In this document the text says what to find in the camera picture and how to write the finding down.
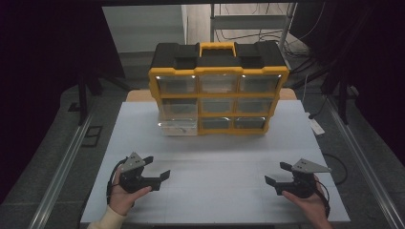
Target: clear plastic drawer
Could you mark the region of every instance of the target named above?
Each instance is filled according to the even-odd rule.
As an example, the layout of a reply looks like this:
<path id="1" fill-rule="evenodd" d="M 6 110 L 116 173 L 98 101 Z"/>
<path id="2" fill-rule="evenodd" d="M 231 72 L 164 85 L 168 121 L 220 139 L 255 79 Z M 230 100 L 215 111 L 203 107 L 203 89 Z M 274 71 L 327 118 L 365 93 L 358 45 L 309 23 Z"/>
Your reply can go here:
<path id="1" fill-rule="evenodd" d="M 202 117 L 202 128 L 205 130 L 229 129 L 230 117 Z"/>
<path id="2" fill-rule="evenodd" d="M 156 76 L 161 94 L 195 94 L 196 76 Z"/>
<path id="3" fill-rule="evenodd" d="M 202 113 L 231 113 L 234 100 L 233 98 L 202 98 Z"/>
<path id="4" fill-rule="evenodd" d="M 238 98 L 237 113 L 268 113 L 272 98 Z"/>
<path id="5" fill-rule="evenodd" d="M 263 129 L 266 117 L 235 117 L 235 129 Z"/>
<path id="6" fill-rule="evenodd" d="M 197 135 L 197 119 L 173 118 L 161 120 L 158 124 L 164 135 Z"/>
<path id="7" fill-rule="evenodd" d="M 238 76 L 233 74 L 200 75 L 201 93 L 227 94 L 236 92 Z"/>
<path id="8" fill-rule="evenodd" d="M 275 93 L 280 74 L 242 75 L 241 93 Z"/>
<path id="9" fill-rule="evenodd" d="M 197 98 L 164 98 L 160 109 L 168 117 L 197 118 Z"/>

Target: black curtain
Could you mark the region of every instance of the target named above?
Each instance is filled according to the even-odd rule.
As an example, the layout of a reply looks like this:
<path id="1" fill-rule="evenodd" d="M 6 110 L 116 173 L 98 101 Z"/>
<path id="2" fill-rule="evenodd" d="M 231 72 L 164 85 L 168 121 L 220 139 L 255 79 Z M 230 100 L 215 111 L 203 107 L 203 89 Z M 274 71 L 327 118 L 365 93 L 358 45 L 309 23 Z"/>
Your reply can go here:
<path id="1" fill-rule="evenodd" d="M 124 73 L 101 6 L 2 1 L 0 8 L 3 201 L 78 73 L 95 78 L 94 69 L 116 77 Z"/>
<path id="2" fill-rule="evenodd" d="M 362 115 L 405 164 L 405 3 L 380 1 L 348 60 Z"/>

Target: sleeve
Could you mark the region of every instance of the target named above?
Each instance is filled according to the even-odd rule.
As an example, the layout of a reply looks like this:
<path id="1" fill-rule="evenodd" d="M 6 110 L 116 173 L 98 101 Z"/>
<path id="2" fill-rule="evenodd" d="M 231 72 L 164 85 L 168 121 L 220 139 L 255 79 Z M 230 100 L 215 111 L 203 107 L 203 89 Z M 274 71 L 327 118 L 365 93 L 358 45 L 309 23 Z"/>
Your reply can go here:
<path id="1" fill-rule="evenodd" d="M 87 229 L 119 229 L 126 217 L 116 213 L 110 206 L 100 221 L 90 223 Z"/>

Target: metal rail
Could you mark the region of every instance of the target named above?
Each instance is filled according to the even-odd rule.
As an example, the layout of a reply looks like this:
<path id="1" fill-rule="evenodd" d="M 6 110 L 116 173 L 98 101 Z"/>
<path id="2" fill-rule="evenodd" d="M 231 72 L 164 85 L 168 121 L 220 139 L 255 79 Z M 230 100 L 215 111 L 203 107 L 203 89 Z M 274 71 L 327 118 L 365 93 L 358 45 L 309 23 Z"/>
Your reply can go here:
<path id="1" fill-rule="evenodd" d="M 84 123 L 77 128 L 75 136 L 72 139 L 68 149 L 66 150 L 65 156 L 60 161 L 53 179 L 48 186 L 48 189 L 44 197 L 42 198 L 38 208 L 36 209 L 35 214 L 32 217 L 32 221 L 29 226 L 30 229 L 45 227 L 45 224 L 48 221 L 54 204 L 56 203 L 56 199 L 59 196 L 63 184 L 65 183 L 66 177 L 69 174 L 69 171 L 75 160 L 75 156 L 78 149 L 80 148 L 83 137 L 86 135 L 90 122 L 92 121 L 97 102 L 98 99 L 96 97 L 95 103 L 92 106 L 91 111 L 88 113 L 87 118 L 84 120 Z"/>
<path id="2" fill-rule="evenodd" d="M 337 113 L 337 107 L 334 101 L 327 98 L 328 107 L 331 115 L 333 116 L 334 121 L 336 122 L 339 131 L 342 133 L 342 136 L 345 138 L 346 143 L 348 144 L 352 155 L 363 174 L 363 177 L 366 179 L 369 184 L 382 212 L 384 213 L 388 223 L 391 228 L 405 228 L 404 222 L 401 216 L 398 214 L 393 200 L 390 198 L 390 195 L 387 193 L 381 181 L 378 179 L 378 176 L 373 170 L 372 165 L 367 160 L 363 149 L 358 144 L 356 138 L 354 137 L 351 128 L 339 117 Z"/>

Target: metal pole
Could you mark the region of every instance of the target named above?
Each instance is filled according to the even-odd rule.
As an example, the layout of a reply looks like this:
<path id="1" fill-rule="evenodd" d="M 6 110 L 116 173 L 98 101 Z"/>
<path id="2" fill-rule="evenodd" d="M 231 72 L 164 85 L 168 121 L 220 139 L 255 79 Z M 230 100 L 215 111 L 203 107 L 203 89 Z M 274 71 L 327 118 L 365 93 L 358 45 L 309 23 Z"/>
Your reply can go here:
<path id="1" fill-rule="evenodd" d="M 288 34 L 289 26 L 291 25 L 291 21 L 292 21 L 292 15 L 294 14 L 294 11 L 295 11 L 295 5 L 296 5 L 296 3 L 291 3 L 291 5 L 289 6 L 287 15 L 286 15 L 286 24 L 284 26 L 283 32 L 281 33 L 280 41 L 279 41 L 279 49 L 281 52 L 283 52 L 283 50 L 284 50 L 284 42 L 286 42 L 286 37 Z"/>
<path id="2" fill-rule="evenodd" d="M 209 17 L 209 22 L 210 22 L 210 33 L 209 33 L 209 41 L 214 42 L 214 23 L 215 23 L 215 4 L 211 4 L 211 16 Z"/>

